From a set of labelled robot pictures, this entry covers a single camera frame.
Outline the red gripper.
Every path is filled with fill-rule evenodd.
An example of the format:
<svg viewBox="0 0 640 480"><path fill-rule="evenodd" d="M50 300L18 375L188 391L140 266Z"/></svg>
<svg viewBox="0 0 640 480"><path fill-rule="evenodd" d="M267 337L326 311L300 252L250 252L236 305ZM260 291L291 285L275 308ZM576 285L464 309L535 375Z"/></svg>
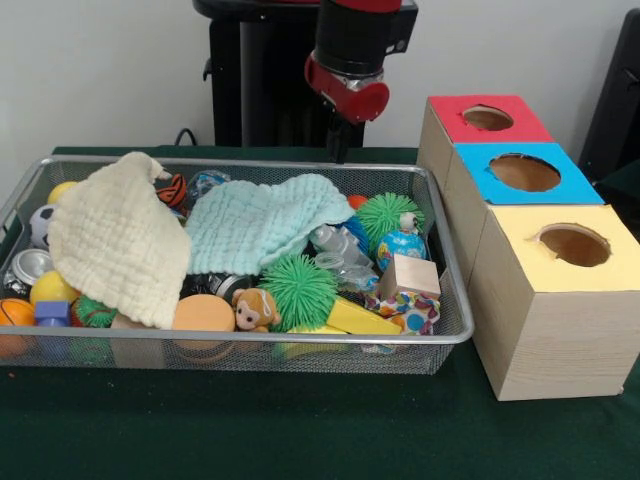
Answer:
<svg viewBox="0 0 640 480"><path fill-rule="evenodd" d="M388 104L389 87L383 81L382 73L362 79L348 78L327 70L317 62L314 54L306 60L304 75L311 89L335 111L328 119L327 153L332 162L337 163L339 157L339 162L344 163L351 141L351 124L377 119ZM345 120L339 123L336 112Z"/></svg>

